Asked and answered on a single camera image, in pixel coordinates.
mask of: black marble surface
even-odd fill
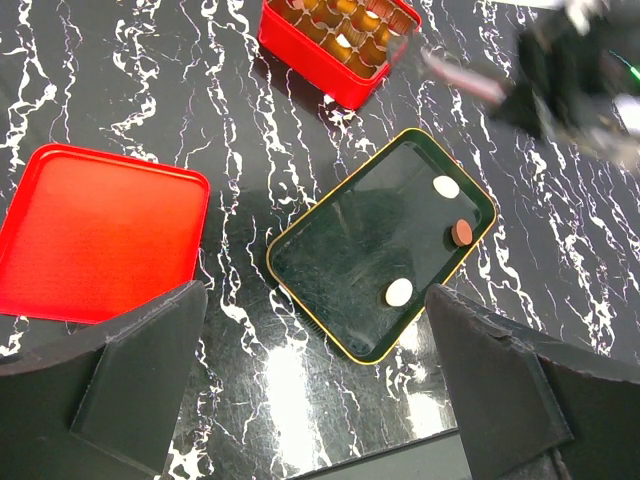
[[[528,8],[413,0],[433,42],[509,72]],[[8,0],[0,6],[0,219],[31,153],[70,142],[211,181],[198,277],[210,290],[163,478],[296,476],[453,428],[426,319],[363,367],[303,326],[268,243],[406,127],[448,146],[497,225],[450,285],[567,342],[640,360],[640,189],[565,145],[490,124],[411,75],[345,111],[261,49],[257,0]],[[0,318],[0,355],[73,326]]]

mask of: white bottle cap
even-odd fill
[[[447,177],[446,175],[440,175],[434,178],[433,188],[444,198],[452,199],[460,194],[460,186],[453,178]]]
[[[342,33],[336,37],[336,42],[338,42],[338,45],[340,45],[341,47],[351,47],[349,40],[347,40],[347,37],[345,37]]]
[[[395,280],[385,293],[384,299],[391,307],[402,307],[411,300],[413,295],[413,284],[406,278]]]

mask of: white vein pattern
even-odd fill
[[[433,46],[508,75],[512,32],[537,14],[484,0],[408,3]],[[448,148],[499,210],[451,285],[535,329],[640,363],[631,175],[496,125],[464,93],[411,72],[346,110],[259,45],[260,2],[116,0],[90,11],[82,0],[9,0],[0,9],[5,208],[46,141],[210,180],[198,257],[209,309],[158,478],[289,478],[455,427],[426,318],[381,364],[358,366],[305,323],[264,265],[278,234],[408,127]],[[71,333],[54,327],[1,317],[0,356]]]

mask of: brown disc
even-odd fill
[[[473,232],[471,231],[471,225],[466,220],[458,220],[456,224],[451,227],[451,236],[453,242],[459,247],[466,247],[473,242]]]

